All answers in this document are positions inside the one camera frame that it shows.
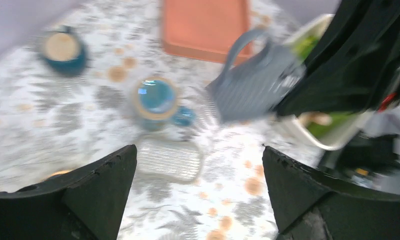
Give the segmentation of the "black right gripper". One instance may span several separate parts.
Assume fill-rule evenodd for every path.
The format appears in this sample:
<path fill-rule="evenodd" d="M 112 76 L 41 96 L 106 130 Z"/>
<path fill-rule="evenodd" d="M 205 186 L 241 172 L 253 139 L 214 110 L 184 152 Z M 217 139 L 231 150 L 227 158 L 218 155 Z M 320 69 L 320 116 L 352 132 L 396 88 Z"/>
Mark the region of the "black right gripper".
<path fill-rule="evenodd" d="M 400 0 L 343 0 L 278 116 L 385 110 L 400 102 Z"/>

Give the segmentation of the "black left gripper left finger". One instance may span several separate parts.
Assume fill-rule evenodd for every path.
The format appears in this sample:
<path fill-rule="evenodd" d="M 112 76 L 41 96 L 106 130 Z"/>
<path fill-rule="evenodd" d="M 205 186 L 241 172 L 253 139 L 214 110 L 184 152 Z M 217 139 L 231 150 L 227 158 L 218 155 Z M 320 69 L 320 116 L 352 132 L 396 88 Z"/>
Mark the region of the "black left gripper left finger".
<path fill-rule="evenodd" d="M 137 166 L 127 145 L 68 173 L 0 192 L 0 240 L 115 240 Z"/>

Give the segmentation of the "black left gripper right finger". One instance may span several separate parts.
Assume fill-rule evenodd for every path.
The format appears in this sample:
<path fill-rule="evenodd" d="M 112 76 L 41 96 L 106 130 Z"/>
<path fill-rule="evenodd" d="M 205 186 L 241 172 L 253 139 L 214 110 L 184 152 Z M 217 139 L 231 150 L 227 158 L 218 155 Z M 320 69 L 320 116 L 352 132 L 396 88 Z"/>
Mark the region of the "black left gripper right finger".
<path fill-rule="evenodd" d="M 400 240 L 400 195 L 334 178 L 266 146 L 279 240 Z"/>

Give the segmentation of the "grey ribbed mug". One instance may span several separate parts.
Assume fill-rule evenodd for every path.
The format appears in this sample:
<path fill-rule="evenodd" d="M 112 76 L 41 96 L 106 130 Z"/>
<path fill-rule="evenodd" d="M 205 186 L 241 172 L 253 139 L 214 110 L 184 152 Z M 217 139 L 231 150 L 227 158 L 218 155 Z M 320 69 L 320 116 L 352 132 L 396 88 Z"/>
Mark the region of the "grey ribbed mug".
<path fill-rule="evenodd" d="M 263 49 L 234 65 L 241 50 L 265 36 Z M 220 75 L 206 87 L 221 123 L 249 121 L 272 112 L 306 72 L 288 47 L 273 43 L 263 28 L 243 33 L 232 45 Z"/>

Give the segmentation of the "blue butterfly mug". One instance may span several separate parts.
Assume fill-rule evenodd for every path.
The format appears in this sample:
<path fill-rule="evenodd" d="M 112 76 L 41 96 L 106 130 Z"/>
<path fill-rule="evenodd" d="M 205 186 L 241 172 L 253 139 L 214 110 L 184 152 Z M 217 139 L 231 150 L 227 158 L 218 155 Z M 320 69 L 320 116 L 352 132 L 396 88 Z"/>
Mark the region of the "blue butterfly mug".
<path fill-rule="evenodd" d="M 140 125 L 149 131 L 159 131 L 169 123 L 189 127 L 196 116 L 192 109 L 180 104 L 176 85 L 159 76 L 140 81 L 133 90 L 132 103 Z"/>

